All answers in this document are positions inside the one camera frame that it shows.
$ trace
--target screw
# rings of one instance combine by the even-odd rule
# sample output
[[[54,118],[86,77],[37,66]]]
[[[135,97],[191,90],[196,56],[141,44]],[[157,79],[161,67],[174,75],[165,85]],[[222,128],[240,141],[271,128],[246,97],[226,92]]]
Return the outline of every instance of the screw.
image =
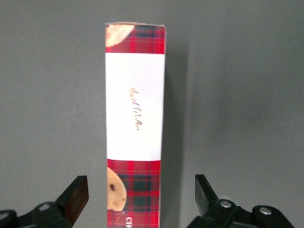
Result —
[[[260,212],[264,215],[271,215],[271,210],[268,208],[262,207],[262,208],[260,208]]]
[[[9,214],[7,212],[0,213],[0,220],[5,219]]]
[[[41,205],[41,206],[39,207],[39,210],[40,210],[40,211],[44,211],[44,210],[49,209],[49,207],[50,207],[50,205],[48,205],[47,203],[44,203],[43,205]]]
[[[231,207],[231,203],[229,203],[228,201],[221,201],[220,202],[221,206],[224,208],[230,208]]]

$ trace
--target box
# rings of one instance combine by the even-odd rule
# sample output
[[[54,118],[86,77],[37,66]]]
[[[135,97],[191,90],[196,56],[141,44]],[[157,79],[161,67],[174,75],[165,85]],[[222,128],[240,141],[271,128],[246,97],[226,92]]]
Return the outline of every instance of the box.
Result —
[[[108,228],[158,228],[165,27],[106,25]]]

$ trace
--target cookie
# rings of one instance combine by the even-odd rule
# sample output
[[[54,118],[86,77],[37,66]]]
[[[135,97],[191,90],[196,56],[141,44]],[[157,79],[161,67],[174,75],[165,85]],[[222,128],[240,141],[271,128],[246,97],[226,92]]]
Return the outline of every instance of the cookie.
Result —
[[[127,201],[127,190],[120,177],[107,167],[108,210],[122,211]]]
[[[106,27],[105,46],[108,48],[121,43],[134,28],[135,25],[108,25]]]

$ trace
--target white label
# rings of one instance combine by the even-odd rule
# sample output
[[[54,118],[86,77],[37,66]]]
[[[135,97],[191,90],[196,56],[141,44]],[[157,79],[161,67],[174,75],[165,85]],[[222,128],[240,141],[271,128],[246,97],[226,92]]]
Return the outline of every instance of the white label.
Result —
[[[105,54],[108,159],[161,159],[164,67],[164,54]]]

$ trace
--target box top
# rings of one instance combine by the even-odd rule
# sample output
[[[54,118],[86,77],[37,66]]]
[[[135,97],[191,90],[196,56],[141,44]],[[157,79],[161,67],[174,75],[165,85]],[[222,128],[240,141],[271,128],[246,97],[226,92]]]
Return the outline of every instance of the box top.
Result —
[[[165,54],[166,28],[137,22],[107,23],[106,53]]]
[[[135,26],[156,26],[156,27],[165,27],[164,25],[157,25],[157,24],[147,24],[147,23],[140,23],[140,22],[131,22],[131,21],[117,21],[117,22],[109,22],[106,25],[135,25]]]

